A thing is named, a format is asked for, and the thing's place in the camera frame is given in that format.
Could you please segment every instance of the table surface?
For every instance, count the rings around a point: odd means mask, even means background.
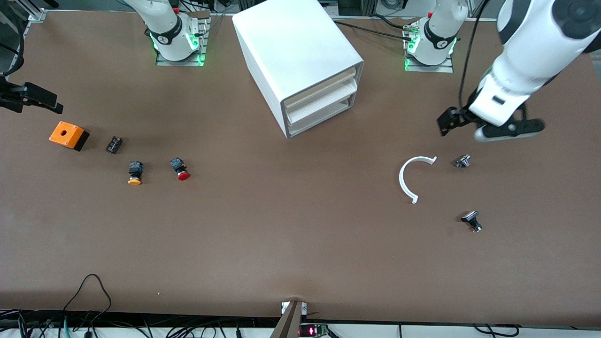
[[[365,60],[355,106],[286,140],[230,17],[204,67],[154,66],[136,14],[34,24],[11,80],[65,110],[0,114],[0,307],[61,309],[94,272],[115,311],[276,316],[294,298],[324,319],[601,326],[590,59],[529,101],[542,134],[480,144],[469,126],[441,138],[436,125],[457,102],[466,39],[454,74],[408,73],[398,40],[341,29]],[[466,95],[500,51],[482,23]],[[90,132],[83,151],[48,141],[60,120]],[[117,155],[105,152],[113,135],[126,139]],[[455,168],[466,153],[471,167]],[[398,185],[414,156],[438,156],[406,171],[415,205]],[[130,161],[144,163],[141,186],[126,183]],[[469,210],[481,233],[459,221]],[[70,309],[105,306],[90,281]]]

